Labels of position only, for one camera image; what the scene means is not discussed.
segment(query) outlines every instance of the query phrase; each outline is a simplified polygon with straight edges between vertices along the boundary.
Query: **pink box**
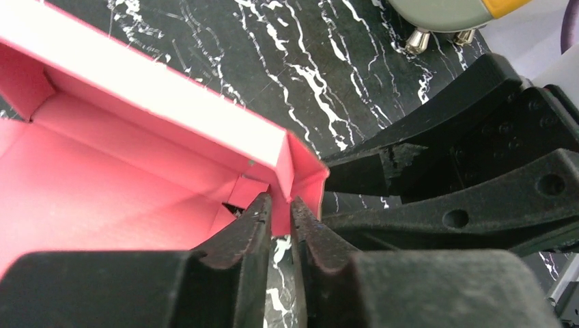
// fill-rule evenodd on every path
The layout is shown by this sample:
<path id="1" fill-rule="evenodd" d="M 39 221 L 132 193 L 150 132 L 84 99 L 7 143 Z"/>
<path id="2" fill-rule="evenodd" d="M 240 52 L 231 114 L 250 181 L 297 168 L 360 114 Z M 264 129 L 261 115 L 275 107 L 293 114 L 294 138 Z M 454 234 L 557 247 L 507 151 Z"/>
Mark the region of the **pink box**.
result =
<path id="1" fill-rule="evenodd" d="M 262 191 L 320 214 L 328 170 L 293 134 L 51 5 L 0 1 L 0 275 L 30 251 L 190 249 Z"/>

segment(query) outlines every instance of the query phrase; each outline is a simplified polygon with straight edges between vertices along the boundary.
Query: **black marble surface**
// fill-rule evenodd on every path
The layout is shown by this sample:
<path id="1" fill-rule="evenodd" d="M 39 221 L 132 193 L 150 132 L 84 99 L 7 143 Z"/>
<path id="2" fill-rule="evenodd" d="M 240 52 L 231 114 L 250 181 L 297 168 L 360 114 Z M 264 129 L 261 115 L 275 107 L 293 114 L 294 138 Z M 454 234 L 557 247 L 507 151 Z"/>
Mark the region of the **black marble surface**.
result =
<path id="1" fill-rule="evenodd" d="M 437 35 L 424 54 L 409 55 L 413 27 L 381 0 L 47 2 L 294 131 L 320 156 L 387 128 L 488 51 L 479 34 L 463 49 Z M 13 116 L 0 103 L 0 117 Z M 396 205 L 327 193 L 323 211 Z M 289 237 L 272 240 L 264 327 L 296 326 L 289 250 Z M 565 256 L 526 260 L 547 289 Z"/>

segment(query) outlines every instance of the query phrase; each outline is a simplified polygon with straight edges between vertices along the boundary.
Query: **screw hole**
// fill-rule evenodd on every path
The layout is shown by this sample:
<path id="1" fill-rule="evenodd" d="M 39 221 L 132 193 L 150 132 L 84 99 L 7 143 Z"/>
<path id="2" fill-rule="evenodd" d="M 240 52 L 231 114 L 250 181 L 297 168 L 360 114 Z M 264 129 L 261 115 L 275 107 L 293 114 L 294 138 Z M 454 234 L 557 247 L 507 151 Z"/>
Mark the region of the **screw hole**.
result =
<path id="1" fill-rule="evenodd" d="M 543 195 L 559 196 L 565 191 L 565 181 L 556 174 L 547 174 L 537 182 L 537 190 Z"/>
<path id="2" fill-rule="evenodd" d="M 468 213 L 464 210 L 452 210 L 442 217 L 442 224 L 447 228 L 464 228 L 468 224 Z"/>

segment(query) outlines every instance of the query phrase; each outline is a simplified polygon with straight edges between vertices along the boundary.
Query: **white surface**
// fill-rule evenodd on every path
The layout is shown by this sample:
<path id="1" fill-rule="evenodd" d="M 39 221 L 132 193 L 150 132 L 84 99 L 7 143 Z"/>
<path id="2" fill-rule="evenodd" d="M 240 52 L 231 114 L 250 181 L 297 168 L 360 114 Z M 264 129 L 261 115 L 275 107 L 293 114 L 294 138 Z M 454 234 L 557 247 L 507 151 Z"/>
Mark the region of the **white surface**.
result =
<path id="1" fill-rule="evenodd" d="M 561 23 L 567 0 L 534 0 L 494 20 L 481 33 L 490 49 L 534 79 L 561 56 Z"/>

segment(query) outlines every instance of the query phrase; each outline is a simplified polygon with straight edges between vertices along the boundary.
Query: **black plastic part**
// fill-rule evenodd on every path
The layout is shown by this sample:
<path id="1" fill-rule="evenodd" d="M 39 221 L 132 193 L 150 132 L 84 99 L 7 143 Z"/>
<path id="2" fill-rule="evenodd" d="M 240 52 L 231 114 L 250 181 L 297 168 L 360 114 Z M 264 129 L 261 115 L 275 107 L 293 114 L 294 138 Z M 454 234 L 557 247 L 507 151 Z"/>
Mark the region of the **black plastic part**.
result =
<path id="1" fill-rule="evenodd" d="M 556 150 L 491 181 L 388 210 L 324 216 L 363 250 L 510 249 L 523 256 L 579 236 L 579 154 Z"/>
<path id="2" fill-rule="evenodd" d="M 0 327 L 261 327 L 268 195 L 191 251 L 28 254 L 0 282 Z"/>
<path id="3" fill-rule="evenodd" d="M 533 274 L 506 251 L 363 253 L 299 200 L 292 238 L 308 328 L 558 327 Z"/>
<path id="4" fill-rule="evenodd" d="M 307 304 L 308 327 L 337 327 L 329 325 L 334 319 L 328 315 L 348 311 L 355 304 L 338 297 L 341 293 L 338 289 L 353 286 L 341 281 L 344 277 L 333 273 L 343 270 L 350 254 L 358 249 L 319 222 L 299 198 L 292 202 L 291 220 L 292 254 L 296 268 L 294 276 L 299 277 L 296 280 L 296 301 Z M 306 316 L 299 318 L 303 323 Z"/>
<path id="5" fill-rule="evenodd" d="M 579 152 L 579 124 L 570 112 L 547 90 L 524 90 L 453 145 L 403 194 L 404 202 L 475 186 L 559 148 Z"/>
<path id="6" fill-rule="evenodd" d="M 509 62 L 483 55 L 429 102 L 360 145 L 325 158 L 327 191 L 403 195 L 522 82 Z"/>

